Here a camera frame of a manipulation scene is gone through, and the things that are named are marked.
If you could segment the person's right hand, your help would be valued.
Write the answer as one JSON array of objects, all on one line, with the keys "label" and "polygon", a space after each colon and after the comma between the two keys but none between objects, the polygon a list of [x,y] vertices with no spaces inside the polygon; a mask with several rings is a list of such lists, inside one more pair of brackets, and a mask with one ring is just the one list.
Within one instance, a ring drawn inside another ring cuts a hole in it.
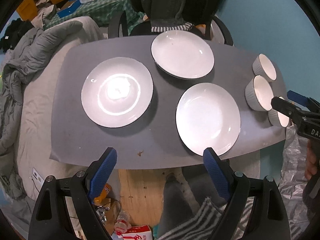
[{"label": "person's right hand", "polygon": [[318,160],[316,155],[312,150],[312,142],[309,140],[307,144],[307,153],[306,153],[306,167],[305,167],[305,178],[310,180],[312,176],[317,173],[317,164]]}]

